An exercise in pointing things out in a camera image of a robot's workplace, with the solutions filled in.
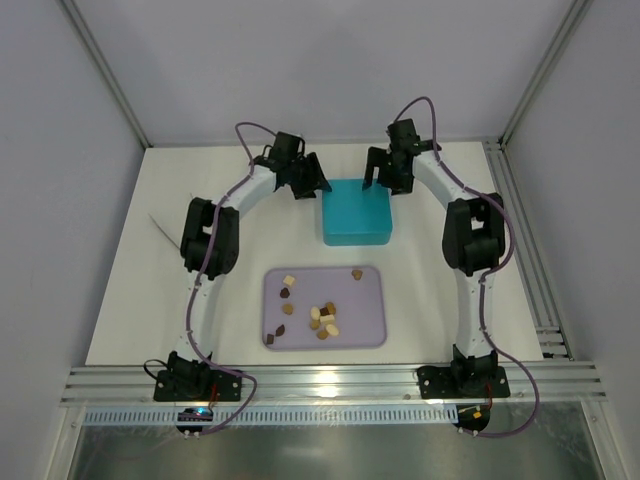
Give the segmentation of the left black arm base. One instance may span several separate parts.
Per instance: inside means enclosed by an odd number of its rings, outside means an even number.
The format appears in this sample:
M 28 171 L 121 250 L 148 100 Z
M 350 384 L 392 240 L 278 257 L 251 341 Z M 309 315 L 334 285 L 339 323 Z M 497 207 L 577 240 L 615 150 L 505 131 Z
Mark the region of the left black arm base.
M 183 359 L 176 352 L 171 352 L 166 361 L 145 361 L 143 370 L 155 381 L 156 402 L 236 402 L 241 398 L 240 377 L 201 361 Z

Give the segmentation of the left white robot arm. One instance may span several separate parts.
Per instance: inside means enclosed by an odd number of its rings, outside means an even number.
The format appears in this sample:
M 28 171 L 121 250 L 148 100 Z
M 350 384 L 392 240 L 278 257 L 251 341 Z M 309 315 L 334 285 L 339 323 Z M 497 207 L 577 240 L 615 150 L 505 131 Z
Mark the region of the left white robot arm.
M 172 359 L 212 365 L 215 307 L 223 282 L 239 258 L 240 221 L 282 187 L 288 187 L 296 200 L 332 190 L 317 154 L 306 151 L 305 140 L 277 132 L 261 154 L 249 158 L 248 173 L 219 200 L 196 197 L 189 203 L 180 255 L 191 287 L 185 327 Z

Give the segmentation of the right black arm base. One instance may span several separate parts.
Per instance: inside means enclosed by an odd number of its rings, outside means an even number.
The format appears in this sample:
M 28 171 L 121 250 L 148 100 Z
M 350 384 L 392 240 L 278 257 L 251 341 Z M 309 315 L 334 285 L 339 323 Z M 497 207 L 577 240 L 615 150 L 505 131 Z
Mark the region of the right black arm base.
M 422 399 L 509 398 L 506 372 L 495 352 L 483 357 L 457 356 L 446 366 L 416 370 Z

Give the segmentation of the metal serving tongs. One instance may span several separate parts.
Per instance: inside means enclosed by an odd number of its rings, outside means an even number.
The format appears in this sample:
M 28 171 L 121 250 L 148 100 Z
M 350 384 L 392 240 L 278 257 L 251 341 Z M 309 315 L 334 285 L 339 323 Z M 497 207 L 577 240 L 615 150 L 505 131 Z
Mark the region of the metal serving tongs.
M 176 249 L 180 248 L 188 208 L 193 199 L 192 190 L 159 194 L 148 207 L 150 221 Z

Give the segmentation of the teal box lid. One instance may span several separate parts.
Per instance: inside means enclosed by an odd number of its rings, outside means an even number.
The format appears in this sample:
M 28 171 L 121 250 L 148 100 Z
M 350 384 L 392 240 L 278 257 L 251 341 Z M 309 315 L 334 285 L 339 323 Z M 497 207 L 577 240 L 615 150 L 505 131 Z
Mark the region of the teal box lid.
M 331 179 L 332 192 L 322 193 L 324 230 L 393 230 L 389 190 L 374 184 L 362 189 L 361 179 Z

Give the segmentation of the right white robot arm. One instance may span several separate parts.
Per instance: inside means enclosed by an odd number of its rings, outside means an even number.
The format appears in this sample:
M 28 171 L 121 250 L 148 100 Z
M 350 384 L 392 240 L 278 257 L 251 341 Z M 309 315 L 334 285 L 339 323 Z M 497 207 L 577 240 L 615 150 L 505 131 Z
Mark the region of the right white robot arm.
M 458 295 L 458 331 L 445 371 L 459 391 L 484 386 L 495 377 L 498 354 L 486 339 L 489 278 L 506 252 L 502 198 L 481 194 L 446 165 L 435 139 L 423 140 L 411 119 L 387 127 L 389 146 L 367 152 L 362 188 L 378 184 L 391 194 L 409 194 L 419 181 L 445 209 L 442 253 L 453 270 Z

